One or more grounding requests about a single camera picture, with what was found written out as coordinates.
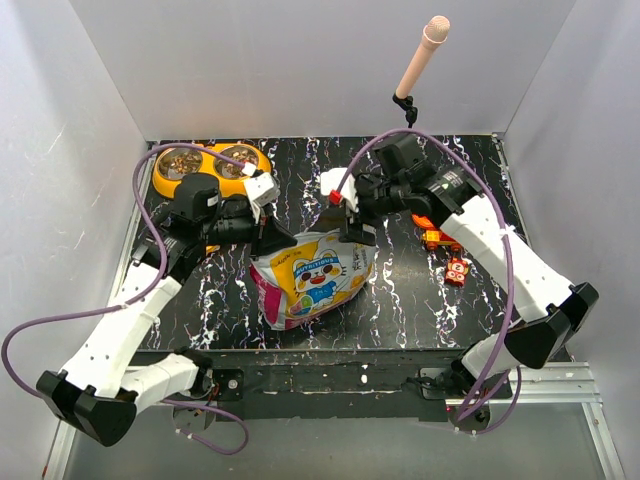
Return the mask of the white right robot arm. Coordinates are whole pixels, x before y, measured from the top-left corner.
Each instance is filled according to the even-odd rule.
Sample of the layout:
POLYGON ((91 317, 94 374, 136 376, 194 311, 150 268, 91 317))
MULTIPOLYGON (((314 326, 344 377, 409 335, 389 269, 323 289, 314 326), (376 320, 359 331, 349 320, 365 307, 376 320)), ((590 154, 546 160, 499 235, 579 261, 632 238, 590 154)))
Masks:
POLYGON ((590 283, 574 283, 548 266, 460 167, 383 175, 338 168, 324 176, 321 188, 332 203, 346 204, 355 228, 401 211, 428 217, 507 293, 505 314, 518 313, 521 322, 475 343, 452 364, 453 387, 464 397, 479 395, 496 374, 521 365, 542 368, 580 330, 599 299, 590 283))

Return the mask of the pink microphone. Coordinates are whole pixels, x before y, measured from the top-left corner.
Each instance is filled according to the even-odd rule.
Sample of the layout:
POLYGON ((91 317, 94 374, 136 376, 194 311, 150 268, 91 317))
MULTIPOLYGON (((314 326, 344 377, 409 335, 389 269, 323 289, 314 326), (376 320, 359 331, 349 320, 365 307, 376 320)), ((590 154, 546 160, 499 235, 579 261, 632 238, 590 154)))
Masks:
POLYGON ((420 43, 395 90, 398 99, 405 99, 410 95, 435 51, 446 42, 449 31, 450 21, 442 15, 432 17, 425 25, 420 43))

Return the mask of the yellow double pet bowl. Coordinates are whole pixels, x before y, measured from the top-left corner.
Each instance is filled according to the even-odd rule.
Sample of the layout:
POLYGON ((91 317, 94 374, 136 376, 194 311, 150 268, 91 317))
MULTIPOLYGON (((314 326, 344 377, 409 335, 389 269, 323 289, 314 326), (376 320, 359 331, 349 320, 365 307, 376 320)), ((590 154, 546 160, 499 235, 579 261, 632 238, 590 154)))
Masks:
MULTIPOLYGON (((245 143, 216 143, 203 147, 241 163, 252 163, 263 172, 272 171, 270 160, 255 146, 245 143)), ((159 195, 173 199, 175 190, 183 177, 192 173, 216 177, 223 197, 245 193, 242 185, 244 176, 240 168, 212 154, 186 148, 169 148, 157 156, 153 167, 152 184, 159 195)))

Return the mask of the black microphone stand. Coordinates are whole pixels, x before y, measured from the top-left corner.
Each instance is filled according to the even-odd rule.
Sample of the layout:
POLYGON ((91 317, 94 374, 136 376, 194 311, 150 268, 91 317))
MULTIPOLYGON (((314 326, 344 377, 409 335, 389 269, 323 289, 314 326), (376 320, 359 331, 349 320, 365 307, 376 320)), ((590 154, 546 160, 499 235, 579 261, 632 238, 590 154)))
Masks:
POLYGON ((393 94, 392 100, 404 111, 407 127, 412 128, 418 118, 418 108, 414 105, 413 97, 411 95, 407 95, 404 98, 400 98, 396 94, 393 94))

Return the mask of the cat food bag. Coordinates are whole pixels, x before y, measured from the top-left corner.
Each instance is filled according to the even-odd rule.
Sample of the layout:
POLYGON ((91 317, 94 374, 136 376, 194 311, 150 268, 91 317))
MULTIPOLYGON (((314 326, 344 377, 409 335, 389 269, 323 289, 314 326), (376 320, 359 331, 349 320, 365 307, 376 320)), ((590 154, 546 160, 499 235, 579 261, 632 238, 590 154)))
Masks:
POLYGON ((377 248, 339 237, 337 229, 303 232, 295 246, 251 262, 258 308, 271 329, 293 329, 350 301, 364 287, 377 248))

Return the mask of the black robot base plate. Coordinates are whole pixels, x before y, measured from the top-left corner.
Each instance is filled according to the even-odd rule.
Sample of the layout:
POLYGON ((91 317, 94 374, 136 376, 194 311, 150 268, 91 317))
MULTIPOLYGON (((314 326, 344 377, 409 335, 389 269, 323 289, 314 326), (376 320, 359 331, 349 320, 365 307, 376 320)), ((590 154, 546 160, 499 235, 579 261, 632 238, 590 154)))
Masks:
POLYGON ((214 402, 245 420, 409 418, 445 422, 470 393, 463 350, 210 350, 214 402))

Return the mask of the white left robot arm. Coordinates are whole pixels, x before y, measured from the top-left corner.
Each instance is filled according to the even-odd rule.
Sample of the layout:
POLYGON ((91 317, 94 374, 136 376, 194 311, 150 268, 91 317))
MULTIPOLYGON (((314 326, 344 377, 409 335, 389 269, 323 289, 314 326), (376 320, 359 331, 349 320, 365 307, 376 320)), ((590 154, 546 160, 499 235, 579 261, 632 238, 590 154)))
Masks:
POLYGON ((127 269, 115 312, 105 314, 59 372, 46 371, 36 389, 52 412, 103 446, 119 442, 136 416, 182 394, 204 399, 213 390, 213 363, 187 347, 135 374, 126 369, 165 306, 214 245, 249 244, 273 253, 295 239, 273 216, 279 185, 257 172, 224 197, 217 177, 188 174, 173 200, 152 220, 127 269))

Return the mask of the red toy brick vehicle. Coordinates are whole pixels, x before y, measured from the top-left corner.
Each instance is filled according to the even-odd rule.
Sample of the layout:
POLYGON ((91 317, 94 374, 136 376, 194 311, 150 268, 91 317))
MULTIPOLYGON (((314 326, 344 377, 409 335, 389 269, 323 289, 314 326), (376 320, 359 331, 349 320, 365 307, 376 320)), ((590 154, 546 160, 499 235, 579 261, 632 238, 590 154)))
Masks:
POLYGON ((444 234, 440 230, 425 230, 421 236, 427 250, 436 250, 439 247, 448 247, 454 252, 462 250, 461 245, 453 238, 444 234))

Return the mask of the red number toy block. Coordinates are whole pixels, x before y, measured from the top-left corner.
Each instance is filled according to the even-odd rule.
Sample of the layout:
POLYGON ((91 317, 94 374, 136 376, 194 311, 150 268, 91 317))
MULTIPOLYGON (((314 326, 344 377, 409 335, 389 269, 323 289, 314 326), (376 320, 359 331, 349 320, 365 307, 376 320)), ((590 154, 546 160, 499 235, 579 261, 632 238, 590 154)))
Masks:
POLYGON ((450 285, 462 287, 466 282, 469 271, 469 263, 462 258, 452 257, 444 276, 444 282, 450 285))

